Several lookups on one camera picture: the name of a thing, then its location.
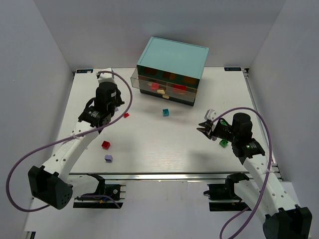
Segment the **long red lego brick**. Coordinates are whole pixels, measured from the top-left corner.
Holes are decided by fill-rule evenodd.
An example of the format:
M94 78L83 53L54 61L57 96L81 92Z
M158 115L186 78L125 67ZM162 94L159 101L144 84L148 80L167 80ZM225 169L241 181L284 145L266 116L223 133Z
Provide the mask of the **long red lego brick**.
M187 92L187 87L185 85L176 85L174 84L172 87L173 93L185 95Z

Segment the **small red slope lego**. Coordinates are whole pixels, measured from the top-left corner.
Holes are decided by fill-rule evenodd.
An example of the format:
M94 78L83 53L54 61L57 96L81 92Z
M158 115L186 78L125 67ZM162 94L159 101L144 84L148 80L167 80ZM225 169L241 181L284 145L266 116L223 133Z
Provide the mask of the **small red slope lego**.
M152 83L151 84L151 90L154 91L154 92L157 91L159 89L159 87L160 86L157 83Z

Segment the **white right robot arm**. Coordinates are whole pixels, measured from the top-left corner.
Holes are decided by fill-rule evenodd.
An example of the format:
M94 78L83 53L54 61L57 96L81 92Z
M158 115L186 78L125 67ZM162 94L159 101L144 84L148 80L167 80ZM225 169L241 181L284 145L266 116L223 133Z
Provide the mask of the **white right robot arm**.
M212 200L220 195L238 198L251 209L250 217L256 215L267 239L306 239L310 233L312 214L307 207L300 207L272 170L271 160L252 137L252 122L248 114L236 113L229 124L210 109L198 131L208 139L231 143L234 155L250 173L228 175L224 187L209 190Z

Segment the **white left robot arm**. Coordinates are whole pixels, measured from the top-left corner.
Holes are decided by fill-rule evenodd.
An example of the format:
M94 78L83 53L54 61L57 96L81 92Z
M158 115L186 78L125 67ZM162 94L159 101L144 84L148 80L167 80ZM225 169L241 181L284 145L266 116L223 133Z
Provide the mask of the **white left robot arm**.
M111 121L115 109L124 104L115 83L103 82L96 89L73 129L71 140L61 144L56 153L40 167L28 172L32 196L60 210L72 198L98 196L105 190L105 180L97 174L71 178L69 173L89 144L101 133L101 127Z

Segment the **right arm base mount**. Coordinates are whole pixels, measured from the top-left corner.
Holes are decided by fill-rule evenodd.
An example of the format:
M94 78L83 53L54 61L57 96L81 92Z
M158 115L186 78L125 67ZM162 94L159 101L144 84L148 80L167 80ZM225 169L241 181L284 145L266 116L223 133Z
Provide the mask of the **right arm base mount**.
M209 198L211 212L240 212L245 208L251 209L235 194L234 185L240 181L249 181L245 173L230 174L223 184L208 184L208 190L203 194Z

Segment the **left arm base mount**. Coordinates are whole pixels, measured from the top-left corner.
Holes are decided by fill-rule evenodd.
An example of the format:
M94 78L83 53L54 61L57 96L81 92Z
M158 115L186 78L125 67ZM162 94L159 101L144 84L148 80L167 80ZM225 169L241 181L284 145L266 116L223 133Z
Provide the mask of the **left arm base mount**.
M125 183L114 183L97 174L75 175L73 207L77 209L120 209L126 195Z

